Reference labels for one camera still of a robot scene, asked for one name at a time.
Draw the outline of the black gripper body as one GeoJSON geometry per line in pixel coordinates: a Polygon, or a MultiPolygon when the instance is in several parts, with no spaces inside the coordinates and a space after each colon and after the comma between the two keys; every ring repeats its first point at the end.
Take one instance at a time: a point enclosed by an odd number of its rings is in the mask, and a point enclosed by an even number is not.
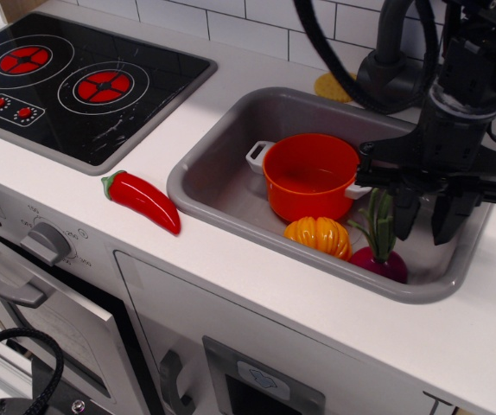
{"type": "Polygon", "coordinates": [[[473,105],[433,85],[413,131],[359,147],[356,182],[403,204],[422,195],[496,203],[496,151],[482,144],[494,119],[496,98],[473,105]]]}

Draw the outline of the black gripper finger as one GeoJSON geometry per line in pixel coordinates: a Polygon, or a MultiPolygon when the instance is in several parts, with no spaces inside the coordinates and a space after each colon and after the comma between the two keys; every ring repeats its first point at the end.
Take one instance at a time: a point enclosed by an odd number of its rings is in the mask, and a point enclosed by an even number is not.
{"type": "Polygon", "coordinates": [[[431,229],[436,246],[448,243],[457,234],[461,225],[480,204],[478,192],[463,192],[460,195],[439,195],[436,197],[431,218],[431,229]]]}
{"type": "Polygon", "coordinates": [[[401,185],[394,197],[394,233],[406,240],[421,207],[420,194],[407,185],[401,185]]]}

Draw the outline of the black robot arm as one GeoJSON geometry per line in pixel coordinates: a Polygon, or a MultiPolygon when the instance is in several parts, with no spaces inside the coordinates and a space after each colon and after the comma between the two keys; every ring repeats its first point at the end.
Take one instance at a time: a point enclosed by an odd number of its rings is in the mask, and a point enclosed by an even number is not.
{"type": "Polygon", "coordinates": [[[445,49],[416,128],[363,143],[356,182],[394,198],[394,233],[407,239],[424,195],[436,204],[435,244],[449,242],[473,210],[496,203],[496,1],[450,1],[445,49]]]}

